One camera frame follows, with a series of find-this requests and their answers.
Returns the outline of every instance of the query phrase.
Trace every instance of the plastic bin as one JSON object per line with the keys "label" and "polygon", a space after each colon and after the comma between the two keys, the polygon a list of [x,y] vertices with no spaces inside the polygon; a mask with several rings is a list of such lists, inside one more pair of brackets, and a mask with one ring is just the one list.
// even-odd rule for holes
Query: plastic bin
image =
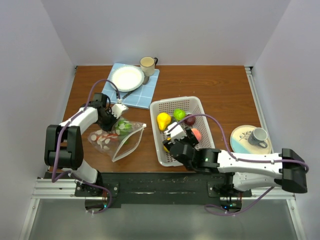
{"label": "plastic bin", "polygon": [[[200,99],[195,96],[169,98],[160,101],[154,101],[153,103],[151,103],[150,115],[156,154],[159,163],[165,167],[181,166],[182,163],[178,162],[177,160],[172,158],[169,153],[165,152],[162,142],[166,139],[166,135],[158,128],[157,116],[160,113],[167,113],[170,116],[173,116],[175,109],[182,109],[187,114],[205,113]],[[202,140],[199,142],[199,144],[196,145],[196,149],[215,148],[208,121],[205,117],[197,116],[193,127],[198,129],[202,135]]]}

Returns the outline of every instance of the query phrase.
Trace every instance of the plate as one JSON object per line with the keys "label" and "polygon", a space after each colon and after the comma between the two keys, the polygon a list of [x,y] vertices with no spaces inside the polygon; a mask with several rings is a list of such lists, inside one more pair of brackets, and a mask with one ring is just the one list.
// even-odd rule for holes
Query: plate
{"label": "plate", "polygon": [[270,154],[272,150],[271,141],[268,138],[265,142],[268,144],[267,148],[251,145],[248,142],[248,137],[251,132],[257,127],[252,125],[242,125],[235,128],[230,136],[230,145],[234,153],[240,154]]}
{"label": "plate", "polygon": [[130,92],[143,83],[145,78],[140,67],[123,66],[116,69],[110,76],[110,81],[113,82],[120,92]]}

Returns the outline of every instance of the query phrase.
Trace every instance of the black mug handle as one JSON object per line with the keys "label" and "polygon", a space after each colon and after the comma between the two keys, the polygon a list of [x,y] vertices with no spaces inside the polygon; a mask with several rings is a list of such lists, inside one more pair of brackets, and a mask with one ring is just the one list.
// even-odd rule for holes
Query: black mug handle
{"label": "black mug handle", "polygon": [[268,144],[265,141],[260,142],[258,145],[259,145],[259,147],[261,147],[263,149],[266,149],[268,147]]}

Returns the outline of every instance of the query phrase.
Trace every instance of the gray floor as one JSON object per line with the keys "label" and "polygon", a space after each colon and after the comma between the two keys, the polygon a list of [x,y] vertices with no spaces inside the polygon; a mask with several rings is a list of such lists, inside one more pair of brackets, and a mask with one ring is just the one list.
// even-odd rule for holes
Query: gray floor
{"label": "gray floor", "polygon": [[199,205],[123,205],[94,217],[83,199],[40,201],[31,240],[295,240],[286,200],[261,200],[238,216]]}

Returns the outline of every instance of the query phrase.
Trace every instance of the plastic bag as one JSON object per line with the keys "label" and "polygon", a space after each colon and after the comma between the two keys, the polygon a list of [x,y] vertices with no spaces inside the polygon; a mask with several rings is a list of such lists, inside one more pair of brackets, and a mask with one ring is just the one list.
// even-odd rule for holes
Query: plastic bag
{"label": "plastic bag", "polygon": [[88,140],[99,152],[108,154],[112,162],[115,162],[136,150],[146,126],[145,123],[128,121],[121,117],[112,131],[91,132]]}

